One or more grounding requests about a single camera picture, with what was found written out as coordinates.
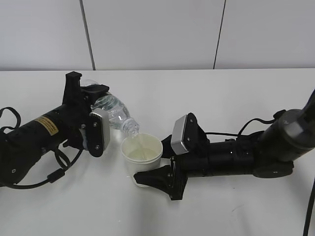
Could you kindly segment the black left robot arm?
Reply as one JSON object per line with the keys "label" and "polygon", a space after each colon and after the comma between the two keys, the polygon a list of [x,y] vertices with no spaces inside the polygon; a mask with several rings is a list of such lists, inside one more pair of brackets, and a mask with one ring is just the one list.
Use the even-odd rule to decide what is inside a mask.
{"label": "black left robot arm", "polygon": [[[7,107],[17,119],[14,127],[0,129],[0,185],[11,189],[33,189],[63,177],[84,150],[101,157],[110,141],[109,118],[105,110],[93,108],[108,95],[106,85],[81,86],[81,73],[65,76],[62,104],[22,125],[20,114]],[[47,152],[53,152],[59,169],[39,183],[20,185],[29,170]]]}

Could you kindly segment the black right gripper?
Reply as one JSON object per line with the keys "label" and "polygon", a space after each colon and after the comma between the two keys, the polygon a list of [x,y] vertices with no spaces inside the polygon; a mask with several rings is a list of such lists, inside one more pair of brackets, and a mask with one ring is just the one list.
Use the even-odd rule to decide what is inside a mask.
{"label": "black right gripper", "polygon": [[133,175],[137,184],[156,188],[167,195],[172,201],[182,200],[184,189],[190,177],[209,177],[210,141],[202,143],[191,152],[176,155],[171,146],[172,135],[161,141],[162,158],[170,160],[170,166],[137,172]]}

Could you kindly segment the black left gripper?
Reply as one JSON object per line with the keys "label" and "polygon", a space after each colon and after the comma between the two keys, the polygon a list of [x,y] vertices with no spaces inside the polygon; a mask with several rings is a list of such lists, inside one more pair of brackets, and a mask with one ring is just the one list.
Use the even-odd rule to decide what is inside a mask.
{"label": "black left gripper", "polygon": [[104,97],[110,88],[106,85],[97,84],[80,87],[81,76],[81,73],[75,71],[65,75],[62,122],[66,128],[67,138],[64,146],[87,150],[86,128],[88,116],[95,102]]}

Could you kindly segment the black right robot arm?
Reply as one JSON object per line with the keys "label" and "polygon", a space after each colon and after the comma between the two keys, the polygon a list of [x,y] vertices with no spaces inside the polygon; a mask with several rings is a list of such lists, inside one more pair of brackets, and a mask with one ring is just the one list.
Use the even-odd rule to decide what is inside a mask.
{"label": "black right robot arm", "polygon": [[285,177],[293,162],[315,147],[315,97],[302,109],[281,110],[268,128],[249,135],[229,135],[212,143],[193,113],[179,118],[171,135],[162,140],[162,157],[168,165],[134,174],[136,183],[150,186],[181,200],[190,177],[252,175]]}

